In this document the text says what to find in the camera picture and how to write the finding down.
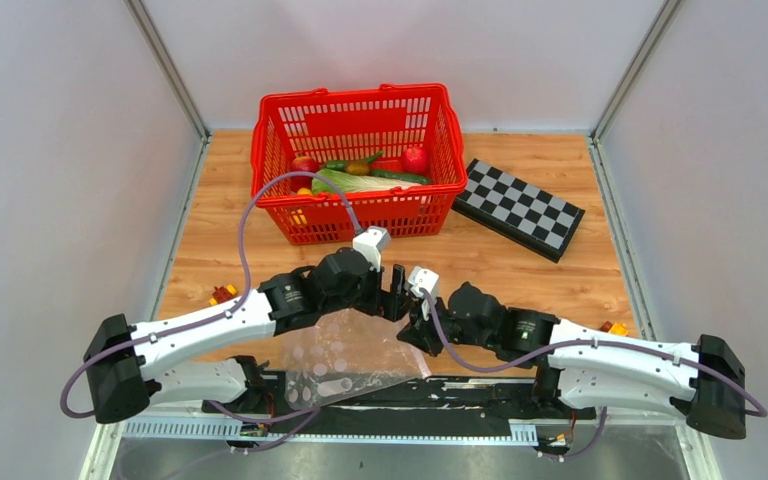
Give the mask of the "clear zip top bag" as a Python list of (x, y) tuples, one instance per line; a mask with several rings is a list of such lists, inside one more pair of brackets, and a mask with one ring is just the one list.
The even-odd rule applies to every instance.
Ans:
[(423, 352), (391, 322), (347, 309), (282, 336), (285, 394), (296, 410), (320, 408), (431, 375)]

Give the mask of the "green white napa cabbage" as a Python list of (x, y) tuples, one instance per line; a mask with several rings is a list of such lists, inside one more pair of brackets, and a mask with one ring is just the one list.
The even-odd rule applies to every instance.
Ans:
[(408, 189), (420, 186), (420, 183), (405, 180), (380, 178), (369, 175), (351, 175), (332, 169), (322, 169), (318, 171), (316, 175), (317, 177), (312, 180), (310, 187), (313, 194), (335, 193), (335, 188), (345, 194), (349, 194), (389, 191), (396, 188)]

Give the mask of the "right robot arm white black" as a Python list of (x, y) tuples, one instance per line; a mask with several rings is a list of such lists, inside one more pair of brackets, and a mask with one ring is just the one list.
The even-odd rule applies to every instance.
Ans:
[(702, 334), (694, 343), (647, 341), (501, 304), (465, 282), (447, 301), (417, 282), (410, 321), (398, 335), (431, 356), (457, 345), (486, 349), (498, 366), (458, 364), (474, 372), (533, 368), (531, 403), (544, 417), (567, 408), (616, 407), (684, 419), (710, 436), (746, 436), (745, 368), (728, 343)]

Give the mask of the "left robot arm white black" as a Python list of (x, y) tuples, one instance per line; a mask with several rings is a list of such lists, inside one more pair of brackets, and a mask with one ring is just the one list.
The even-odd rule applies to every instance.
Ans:
[(195, 357), (251, 340), (313, 327), (343, 310), (401, 320), (416, 302), (415, 275), (394, 265), (389, 289), (383, 270), (360, 252), (341, 248), (319, 264), (281, 273), (245, 296), (188, 315), (130, 324), (122, 314), (103, 320), (83, 356), (99, 424), (118, 423), (150, 405), (179, 401), (176, 374)]

